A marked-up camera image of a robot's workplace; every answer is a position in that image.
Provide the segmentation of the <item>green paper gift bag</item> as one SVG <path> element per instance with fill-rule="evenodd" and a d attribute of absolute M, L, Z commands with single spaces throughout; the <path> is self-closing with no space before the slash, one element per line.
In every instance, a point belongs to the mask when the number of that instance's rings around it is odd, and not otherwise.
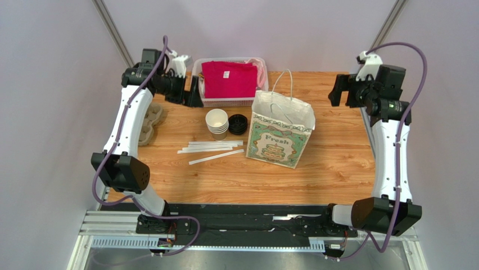
<path fill-rule="evenodd" d="M 296 168 L 316 118 L 312 105 L 293 97 L 290 70 L 290 95 L 275 91 L 257 91 L 251 106 L 252 115 L 246 157 L 287 168 Z"/>

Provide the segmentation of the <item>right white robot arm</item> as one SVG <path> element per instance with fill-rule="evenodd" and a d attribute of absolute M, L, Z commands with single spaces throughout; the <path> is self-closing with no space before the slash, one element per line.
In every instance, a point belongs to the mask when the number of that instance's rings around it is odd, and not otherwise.
<path fill-rule="evenodd" d="M 409 103 L 401 101 L 403 67 L 380 65 L 376 75 L 336 76 L 328 95 L 332 106 L 340 104 L 343 92 L 346 105 L 363 107 L 370 117 L 374 136 L 375 179 L 369 198 L 351 205 L 329 204 L 324 212 L 332 231 L 353 227 L 365 231 L 400 236 L 422 217 L 422 207 L 413 203 L 407 173 L 407 142 L 412 122 Z"/>

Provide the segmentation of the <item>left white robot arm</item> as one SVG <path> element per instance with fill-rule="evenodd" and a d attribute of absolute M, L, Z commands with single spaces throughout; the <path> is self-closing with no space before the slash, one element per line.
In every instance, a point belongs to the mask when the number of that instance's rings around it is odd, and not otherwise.
<path fill-rule="evenodd" d="M 165 101 L 187 107 L 203 107 L 198 90 L 198 77 L 192 77 L 185 89 L 186 70 L 192 57 L 173 50 L 144 49 L 142 59 L 127 68 L 121 77 L 121 103 L 112 133 L 102 152 L 91 157 L 95 168 L 94 181 L 124 194 L 123 201 L 132 199 L 140 209 L 143 226 L 171 226 L 168 203 L 149 184 L 150 168 L 138 159 L 138 143 L 144 117 L 156 94 Z"/>

